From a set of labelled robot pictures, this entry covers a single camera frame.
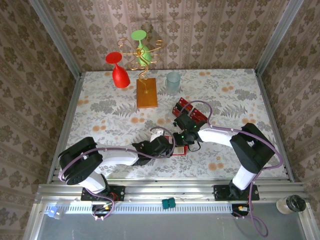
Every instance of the patterned wallpaper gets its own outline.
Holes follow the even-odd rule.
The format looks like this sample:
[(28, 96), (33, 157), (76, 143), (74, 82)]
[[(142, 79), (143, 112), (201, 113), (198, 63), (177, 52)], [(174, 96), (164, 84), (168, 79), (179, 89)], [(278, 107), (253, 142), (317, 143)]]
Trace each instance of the patterned wallpaper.
[(262, 75), (292, 170), (320, 226), (320, 1), (304, 0)]
[(117, 41), (138, 29), (148, 32), (149, 49), (158, 39), (167, 43), (153, 69), (255, 68), (288, 2), (45, 0), (83, 72), (113, 69), (106, 55), (119, 51)]
[(27, 0), (0, 0), (0, 239), (22, 239), (75, 80)]

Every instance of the table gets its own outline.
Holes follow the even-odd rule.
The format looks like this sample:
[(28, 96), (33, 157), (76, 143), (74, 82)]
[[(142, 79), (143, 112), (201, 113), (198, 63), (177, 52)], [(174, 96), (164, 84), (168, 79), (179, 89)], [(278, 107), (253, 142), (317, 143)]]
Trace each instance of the table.
[[(166, 75), (170, 70), (151, 70), (156, 78), (158, 107), (136, 108), (136, 79), (140, 71), (128, 71), (131, 83), (116, 88), (111, 71), (87, 72), (75, 110), (67, 147), (91, 136), (97, 143), (124, 146), (149, 140), (149, 129), (162, 126), (172, 132), (175, 118), (172, 107), (180, 97), (187, 101), (207, 101), (213, 108), (211, 123), (217, 126), (241, 128), (254, 123), (277, 147), (268, 113), (253, 69), (177, 70), (181, 88), (177, 95), (168, 95)], [(203, 114), (209, 114), (204, 104), (195, 104)], [(276, 165), (273, 157), (267, 166)], [(232, 178), (240, 162), (231, 147), (206, 142), (198, 152), (150, 161), (144, 166), (111, 165), (99, 168), (108, 178)], [(264, 171), (261, 177), (287, 178), (280, 167)]]

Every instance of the small jar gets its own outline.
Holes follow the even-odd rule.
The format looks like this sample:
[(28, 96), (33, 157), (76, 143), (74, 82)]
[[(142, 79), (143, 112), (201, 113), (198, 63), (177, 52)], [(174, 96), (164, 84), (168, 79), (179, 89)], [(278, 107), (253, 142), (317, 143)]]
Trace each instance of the small jar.
[(298, 195), (291, 195), (279, 199), (276, 202), (276, 208), (282, 214), (303, 212), (306, 209), (306, 201)]

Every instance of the clear plastic cup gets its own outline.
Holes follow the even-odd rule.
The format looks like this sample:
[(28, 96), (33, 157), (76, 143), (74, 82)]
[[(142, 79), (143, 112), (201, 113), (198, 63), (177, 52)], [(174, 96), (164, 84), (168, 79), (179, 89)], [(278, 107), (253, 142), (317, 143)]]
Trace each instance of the clear plastic cup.
[(169, 94), (174, 95), (179, 92), (181, 76), (176, 71), (171, 71), (166, 75), (165, 85)]

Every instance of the metal rail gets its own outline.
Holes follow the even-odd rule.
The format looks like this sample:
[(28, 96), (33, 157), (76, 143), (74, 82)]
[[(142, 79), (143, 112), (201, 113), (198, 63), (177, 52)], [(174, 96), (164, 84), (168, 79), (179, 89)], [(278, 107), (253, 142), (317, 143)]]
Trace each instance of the metal rail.
[[(177, 203), (214, 203), (214, 185), (227, 185), (230, 180), (109, 180), (110, 185), (126, 186), (125, 203), (161, 203), (163, 199), (174, 197)], [(302, 183), (292, 183), (284, 180), (260, 179), (258, 186), (260, 201), (255, 203), (275, 203), (278, 199), (297, 194), (306, 199)], [(65, 184), (41, 184), (36, 194), (35, 203), (74, 203), (80, 202), (81, 186)]]

